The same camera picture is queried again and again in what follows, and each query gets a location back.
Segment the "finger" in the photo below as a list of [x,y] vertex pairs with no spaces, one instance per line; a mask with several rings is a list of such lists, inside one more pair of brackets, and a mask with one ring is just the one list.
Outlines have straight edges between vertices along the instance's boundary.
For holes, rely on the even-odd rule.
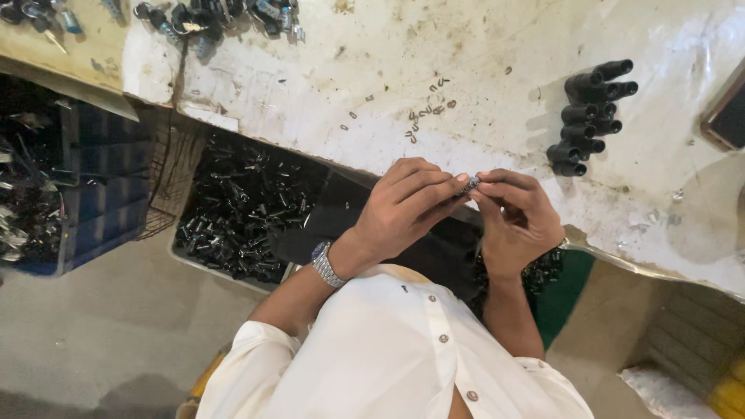
[[426,186],[400,203],[403,213],[410,216],[411,219],[416,219],[440,202],[455,196],[461,189],[466,187],[468,182],[468,174],[461,173],[457,177],[453,177],[437,185]]
[[540,184],[535,177],[518,173],[516,171],[506,170],[504,168],[496,168],[492,171],[479,171],[476,176],[478,176],[479,180],[481,180],[482,182],[504,182],[527,190],[532,190],[540,187]]
[[484,219],[484,225],[488,224],[500,224],[504,223],[502,218],[502,208],[494,202],[494,199],[484,195],[477,189],[473,189],[469,192],[469,196],[478,205],[478,210],[481,212],[481,218]]
[[412,174],[423,171],[440,171],[438,165],[432,164],[421,157],[412,157],[410,159],[398,159],[391,168],[383,175],[380,179],[380,183],[386,185],[394,185],[400,182],[402,179],[411,176]]
[[437,185],[438,183],[445,182],[452,178],[453,175],[446,171],[418,171],[395,185],[392,185],[390,197],[396,204],[398,204],[427,186]]
[[468,195],[464,195],[458,199],[441,202],[419,217],[419,226],[425,231],[431,230],[435,224],[449,217],[456,208],[470,200],[471,198]]
[[535,191],[526,191],[508,183],[479,183],[476,189],[484,195],[502,198],[524,212],[529,211],[537,201]]

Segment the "small metal part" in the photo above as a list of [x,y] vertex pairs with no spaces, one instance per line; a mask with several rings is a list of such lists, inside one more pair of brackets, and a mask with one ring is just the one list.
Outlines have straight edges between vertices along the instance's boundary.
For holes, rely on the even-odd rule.
[[455,196],[463,196],[467,194],[469,191],[476,189],[476,186],[481,182],[481,179],[479,179],[476,176],[471,176],[471,179],[469,180],[468,184],[463,187],[463,189],[460,190],[460,192],[457,193]]
[[683,202],[683,189],[678,189],[675,193],[673,193],[673,202],[676,204],[679,204]]
[[258,0],[256,2],[256,8],[274,20],[279,19],[279,15],[281,14],[281,10],[270,4],[268,0]]

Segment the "pile of black lock parts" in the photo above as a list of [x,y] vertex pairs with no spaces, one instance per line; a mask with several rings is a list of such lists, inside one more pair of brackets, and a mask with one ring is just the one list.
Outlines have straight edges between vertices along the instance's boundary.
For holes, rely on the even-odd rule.
[[561,112],[564,128],[561,142],[546,151],[554,173],[559,176],[583,176],[591,154],[602,153],[606,144],[597,136],[615,134],[623,124],[613,118],[616,101],[639,90],[635,81],[611,82],[634,68],[631,60],[610,61],[592,71],[575,75],[564,83],[570,105]]
[[236,29],[236,19],[245,13],[262,22],[270,37],[285,32],[297,40],[305,38],[298,25],[297,0],[190,0],[188,6],[177,3],[170,22],[160,7],[142,2],[134,8],[138,19],[149,21],[178,48],[186,37],[196,38],[199,60],[212,54],[223,32]]
[[0,76],[0,260],[53,262],[63,205],[49,177],[62,159],[58,95]]
[[250,141],[210,140],[194,175],[176,246],[235,280],[279,283],[287,262],[272,254],[273,234],[302,228],[328,169]]
[[[563,249],[553,248],[538,259],[532,261],[522,270],[522,286],[530,303],[531,310],[535,311],[536,297],[543,292],[546,285],[559,280],[559,275],[564,270],[565,252]],[[482,319],[484,316],[484,304],[486,303],[486,297],[489,291],[489,276],[486,272],[484,258],[481,256],[481,253],[476,256],[473,265],[473,281],[480,291],[473,300],[468,302],[468,306],[477,318]]]

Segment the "wrist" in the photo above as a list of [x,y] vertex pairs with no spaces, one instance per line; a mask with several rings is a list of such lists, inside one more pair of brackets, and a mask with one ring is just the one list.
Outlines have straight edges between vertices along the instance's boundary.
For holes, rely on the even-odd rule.
[[352,228],[344,232],[329,249],[329,264],[339,279],[346,281],[379,263],[364,247]]

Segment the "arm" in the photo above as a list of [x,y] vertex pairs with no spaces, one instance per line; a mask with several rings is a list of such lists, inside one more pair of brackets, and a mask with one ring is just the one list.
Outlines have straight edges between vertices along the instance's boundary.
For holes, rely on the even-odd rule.
[[489,275],[484,323],[510,355],[545,359],[520,273],[564,239],[564,228],[533,177],[503,169],[478,177],[481,183],[470,196],[484,217],[481,253]]
[[[451,214],[467,197],[453,199],[469,176],[453,177],[421,157],[399,159],[377,182],[357,224],[329,249],[329,263],[349,280],[383,260],[398,256]],[[312,265],[289,277],[251,314],[250,321],[300,334],[335,289]]]

